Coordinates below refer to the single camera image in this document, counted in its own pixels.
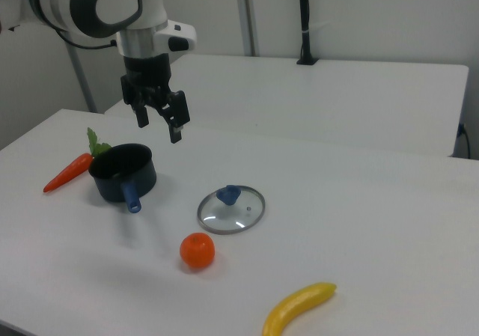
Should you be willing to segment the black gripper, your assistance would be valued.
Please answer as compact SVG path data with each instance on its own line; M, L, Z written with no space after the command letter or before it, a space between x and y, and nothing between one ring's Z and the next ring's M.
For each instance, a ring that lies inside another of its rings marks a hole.
M169 88L169 54L151 58L123 57L123 62L126 68L126 74L120 78L123 101L132 106L138 126L143 128L149 124L147 109L153 107L153 101L157 113L168 124L171 143L179 142L190 115L185 93Z

